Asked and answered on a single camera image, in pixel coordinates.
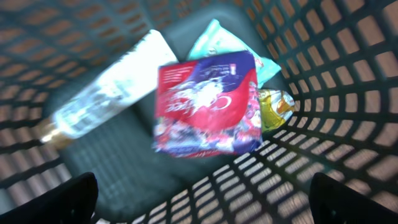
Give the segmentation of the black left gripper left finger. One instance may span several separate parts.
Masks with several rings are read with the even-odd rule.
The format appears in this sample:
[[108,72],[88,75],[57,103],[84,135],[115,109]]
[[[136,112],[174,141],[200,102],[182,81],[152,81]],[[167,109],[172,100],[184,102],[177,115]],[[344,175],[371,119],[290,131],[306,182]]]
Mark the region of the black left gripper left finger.
[[43,195],[1,215],[6,224],[89,223],[98,199],[94,173],[72,178]]

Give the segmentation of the white tube gold cap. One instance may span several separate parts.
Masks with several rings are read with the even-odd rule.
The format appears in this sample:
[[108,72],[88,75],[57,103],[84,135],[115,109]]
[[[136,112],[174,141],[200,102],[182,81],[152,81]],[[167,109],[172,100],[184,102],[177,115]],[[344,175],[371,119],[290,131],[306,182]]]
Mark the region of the white tube gold cap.
[[64,148],[153,92],[158,70],[178,59],[162,34],[151,29],[39,124],[39,140]]

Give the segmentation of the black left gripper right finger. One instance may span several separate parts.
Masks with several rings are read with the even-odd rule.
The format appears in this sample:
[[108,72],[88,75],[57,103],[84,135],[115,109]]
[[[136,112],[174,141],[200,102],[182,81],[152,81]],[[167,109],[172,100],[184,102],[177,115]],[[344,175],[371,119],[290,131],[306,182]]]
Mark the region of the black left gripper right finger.
[[308,196],[315,224],[397,223],[397,213],[317,172]]

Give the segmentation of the green yellow juice carton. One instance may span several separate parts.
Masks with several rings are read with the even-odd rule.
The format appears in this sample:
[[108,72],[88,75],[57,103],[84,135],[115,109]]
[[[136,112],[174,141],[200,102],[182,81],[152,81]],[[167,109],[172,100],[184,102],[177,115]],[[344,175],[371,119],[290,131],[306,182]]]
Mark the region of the green yellow juice carton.
[[259,90],[262,132],[280,128],[294,113],[295,101],[282,90]]

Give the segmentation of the red purple pad package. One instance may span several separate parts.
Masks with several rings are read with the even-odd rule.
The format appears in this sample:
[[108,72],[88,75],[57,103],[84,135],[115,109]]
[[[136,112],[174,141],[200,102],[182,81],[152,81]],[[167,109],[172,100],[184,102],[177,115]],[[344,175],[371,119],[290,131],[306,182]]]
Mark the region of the red purple pad package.
[[262,142],[254,57],[248,51],[159,68],[156,152],[174,157],[245,154]]

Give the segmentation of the teal wipes packet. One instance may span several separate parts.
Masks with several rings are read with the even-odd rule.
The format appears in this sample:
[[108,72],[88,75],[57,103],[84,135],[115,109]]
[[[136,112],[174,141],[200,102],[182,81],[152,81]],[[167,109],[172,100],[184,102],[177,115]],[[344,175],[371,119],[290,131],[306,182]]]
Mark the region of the teal wipes packet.
[[208,24],[204,33],[189,51],[187,59],[195,60],[244,50],[250,52],[254,57],[258,88],[262,88],[266,82],[281,71],[281,67],[278,64],[269,58],[261,57],[240,38],[223,28],[217,19],[213,19]]

